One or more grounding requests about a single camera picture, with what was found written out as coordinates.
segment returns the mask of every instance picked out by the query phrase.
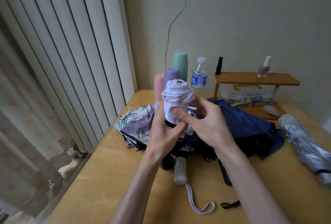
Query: pink cup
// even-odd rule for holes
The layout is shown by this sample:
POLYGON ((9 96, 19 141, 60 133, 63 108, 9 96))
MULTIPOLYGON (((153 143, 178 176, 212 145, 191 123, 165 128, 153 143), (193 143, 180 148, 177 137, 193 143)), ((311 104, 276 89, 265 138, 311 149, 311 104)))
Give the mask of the pink cup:
POLYGON ((164 73, 158 73, 154 79, 154 96, 157 100, 162 100, 164 73))

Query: wooden shelf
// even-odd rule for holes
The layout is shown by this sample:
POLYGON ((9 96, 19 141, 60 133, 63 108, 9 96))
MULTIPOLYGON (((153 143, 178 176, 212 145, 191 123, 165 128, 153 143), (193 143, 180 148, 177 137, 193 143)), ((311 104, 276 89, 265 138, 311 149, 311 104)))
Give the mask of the wooden shelf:
MULTIPOLYGON (((281 115, 286 114, 284 109, 282 109, 282 107, 277 102, 275 102, 275 104, 273 106, 276 108, 276 110, 279 114, 281 114, 281 115)), ((263 118, 266 120, 278 120, 278 117, 264 112, 263 106, 241 107, 240 109, 242 109, 243 111, 245 111, 247 113, 253 114, 259 118, 263 118)))
POLYGON ((255 72, 221 72, 215 78, 219 84, 300 85, 300 81, 287 73, 269 73, 268 76, 259 78, 255 72))

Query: vertical blinds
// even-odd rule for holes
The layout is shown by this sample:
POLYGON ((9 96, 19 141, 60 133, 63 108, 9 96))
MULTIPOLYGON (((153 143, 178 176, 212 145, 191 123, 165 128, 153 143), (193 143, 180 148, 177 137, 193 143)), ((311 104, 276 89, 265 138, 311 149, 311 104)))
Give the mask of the vertical blinds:
POLYGON ((81 151, 136 88, 122 0, 0 0, 0 13, 81 151))

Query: patterned curtain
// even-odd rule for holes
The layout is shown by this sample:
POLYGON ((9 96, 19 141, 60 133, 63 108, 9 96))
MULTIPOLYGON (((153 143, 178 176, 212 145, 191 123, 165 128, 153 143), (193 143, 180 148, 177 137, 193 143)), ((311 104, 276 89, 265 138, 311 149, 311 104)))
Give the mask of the patterned curtain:
POLYGON ((15 49, 0 30, 0 202, 37 216, 48 181, 62 184, 72 137, 15 49))

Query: bottle label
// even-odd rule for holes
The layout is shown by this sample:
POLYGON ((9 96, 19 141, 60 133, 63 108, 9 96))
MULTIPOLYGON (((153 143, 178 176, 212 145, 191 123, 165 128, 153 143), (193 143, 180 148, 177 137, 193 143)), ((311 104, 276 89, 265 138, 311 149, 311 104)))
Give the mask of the bottle label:
POLYGON ((196 77, 192 75, 191 85, 194 87, 204 87, 207 84, 207 76, 196 77))

